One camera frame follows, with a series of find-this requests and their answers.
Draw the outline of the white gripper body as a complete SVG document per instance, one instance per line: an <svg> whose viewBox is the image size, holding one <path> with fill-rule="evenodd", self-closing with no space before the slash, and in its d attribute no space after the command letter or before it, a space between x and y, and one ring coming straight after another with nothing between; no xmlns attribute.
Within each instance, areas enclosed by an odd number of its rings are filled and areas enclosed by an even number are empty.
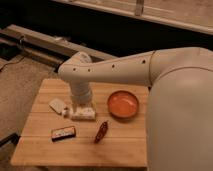
<svg viewBox="0 0 213 171"><path fill-rule="evenodd" d="M70 90L75 111L92 106L92 90L88 82L70 83Z"/></svg>

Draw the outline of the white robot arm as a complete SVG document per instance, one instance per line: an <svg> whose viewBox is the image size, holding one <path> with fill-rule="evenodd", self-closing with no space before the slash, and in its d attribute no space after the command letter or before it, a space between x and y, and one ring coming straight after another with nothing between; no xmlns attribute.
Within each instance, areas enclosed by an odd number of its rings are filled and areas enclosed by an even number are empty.
<svg viewBox="0 0 213 171"><path fill-rule="evenodd" d="M91 99L91 82L149 87L148 170L213 171L212 50L154 50L97 63L78 52L58 74L77 103Z"/></svg>

